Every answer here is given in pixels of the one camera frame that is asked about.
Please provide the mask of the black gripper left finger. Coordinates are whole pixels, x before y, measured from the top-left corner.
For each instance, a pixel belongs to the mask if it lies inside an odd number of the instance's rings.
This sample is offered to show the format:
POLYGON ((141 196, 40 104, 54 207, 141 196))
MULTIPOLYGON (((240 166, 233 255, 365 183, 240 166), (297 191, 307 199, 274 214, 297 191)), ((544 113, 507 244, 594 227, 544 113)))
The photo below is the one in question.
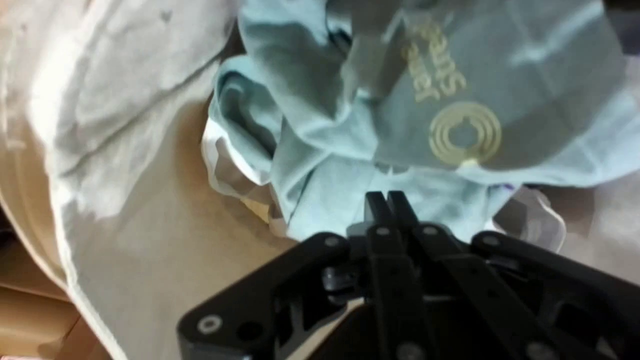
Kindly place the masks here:
POLYGON ((382 192, 366 195, 366 255, 382 360, 426 360, 428 327, 420 282, 382 192))

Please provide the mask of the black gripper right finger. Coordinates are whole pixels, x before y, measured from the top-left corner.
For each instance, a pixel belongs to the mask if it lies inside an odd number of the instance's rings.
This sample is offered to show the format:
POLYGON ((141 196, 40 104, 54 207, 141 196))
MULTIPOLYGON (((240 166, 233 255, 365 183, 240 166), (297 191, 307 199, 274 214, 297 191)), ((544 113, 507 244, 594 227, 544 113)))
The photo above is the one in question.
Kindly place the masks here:
POLYGON ((532 266, 420 222, 402 192, 388 207, 418 268, 433 360, 577 360, 579 347, 542 317, 547 287, 532 266))

